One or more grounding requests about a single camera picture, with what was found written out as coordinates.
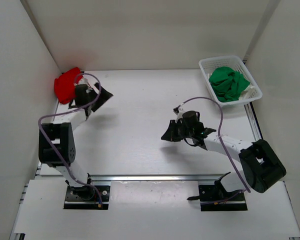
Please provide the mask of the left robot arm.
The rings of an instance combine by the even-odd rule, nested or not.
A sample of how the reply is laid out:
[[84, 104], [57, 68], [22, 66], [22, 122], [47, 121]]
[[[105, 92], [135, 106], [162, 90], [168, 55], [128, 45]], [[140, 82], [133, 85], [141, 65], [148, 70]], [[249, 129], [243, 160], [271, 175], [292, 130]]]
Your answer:
[[76, 162], [74, 130], [86, 122], [90, 115], [105, 104], [113, 94], [101, 87], [88, 83], [74, 87], [74, 99], [68, 104], [61, 104], [53, 121], [43, 123], [43, 116], [38, 121], [39, 146], [38, 157], [42, 164], [59, 171], [72, 188], [78, 188], [77, 194], [83, 200], [90, 200], [95, 194], [90, 175]]

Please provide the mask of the red t shirt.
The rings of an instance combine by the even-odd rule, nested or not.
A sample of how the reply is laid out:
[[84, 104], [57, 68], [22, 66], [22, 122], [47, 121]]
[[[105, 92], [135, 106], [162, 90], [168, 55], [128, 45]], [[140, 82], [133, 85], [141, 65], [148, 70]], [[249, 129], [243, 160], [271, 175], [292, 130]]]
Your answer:
[[75, 98], [75, 84], [83, 77], [78, 76], [80, 73], [81, 70], [74, 67], [54, 80], [54, 93], [61, 104], [68, 104]]

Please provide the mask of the green t shirt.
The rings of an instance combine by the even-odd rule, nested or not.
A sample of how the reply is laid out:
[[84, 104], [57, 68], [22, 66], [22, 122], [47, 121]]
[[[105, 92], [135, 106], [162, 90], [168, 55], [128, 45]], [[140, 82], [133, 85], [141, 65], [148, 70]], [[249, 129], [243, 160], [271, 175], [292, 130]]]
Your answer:
[[238, 101], [241, 92], [250, 85], [242, 73], [227, 66], [216, 68], [208, 81], [222, 103]]

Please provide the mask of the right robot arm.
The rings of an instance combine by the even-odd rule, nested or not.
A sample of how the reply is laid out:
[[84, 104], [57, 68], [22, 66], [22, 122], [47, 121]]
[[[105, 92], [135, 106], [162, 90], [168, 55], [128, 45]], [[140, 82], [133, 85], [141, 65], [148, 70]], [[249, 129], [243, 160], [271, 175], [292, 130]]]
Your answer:
[[259, 139], [248, 142], [221, 136], [216, 129], [205, 127], [200, 122], [198, 111], [179, 110], [176, 115], [176, 119], [169, 122], [161, 140], [185, 141], [191, 147], [230, 156], [232, 160], [241, 164], [240, 176], [256, 192], [266, 192], [287, 174], [286, 168], [267, 141]]

